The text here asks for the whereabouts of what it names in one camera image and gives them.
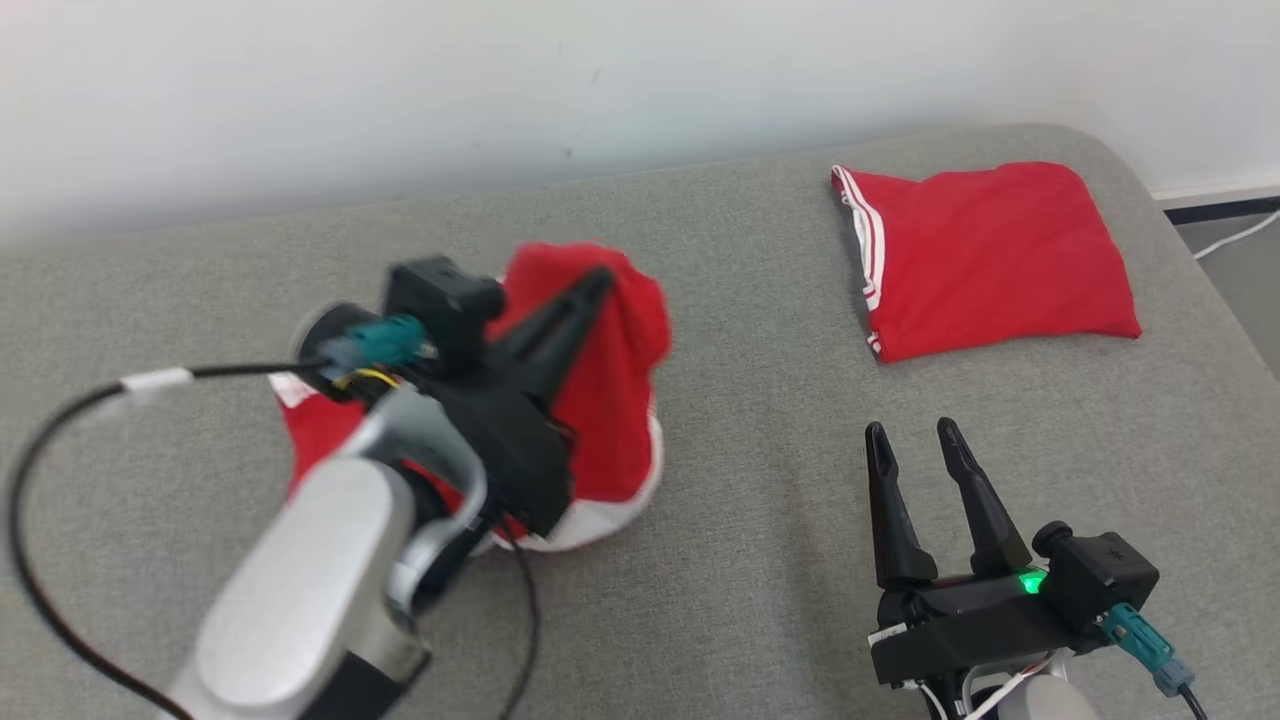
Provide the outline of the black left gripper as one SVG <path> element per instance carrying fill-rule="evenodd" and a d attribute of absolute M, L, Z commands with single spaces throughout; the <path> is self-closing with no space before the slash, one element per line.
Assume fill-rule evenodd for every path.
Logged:
<path fill-rule="evenodd" d="M 480 459 L 484 530 L 509 518 L 525 534 L 549 539 L 567 515 L 575 438 L 553 407 L 612 286 L 605 266 L 591 266 L 462 368 L 426 359 L 399 365 Z"/>

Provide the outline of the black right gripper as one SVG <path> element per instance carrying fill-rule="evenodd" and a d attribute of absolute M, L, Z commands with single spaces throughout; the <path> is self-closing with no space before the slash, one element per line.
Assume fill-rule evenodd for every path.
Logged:
<path fill-rule="evenodd" d="M 1051 568 L 1029 591 L 1030 552 L 957 423 L 940 418 L 937 434 L 963 500 L 978 577 L 938 578 L 900 492 L 887 432 L 868 424 L 868 502 L 882 592 L 877 621 L 881 630 L 895 630 L 870 644 L 878 684 L 943 682 L 979 665 L 1103 644 L 1097 619 L 1114 605 L 1112 571 Z"/>

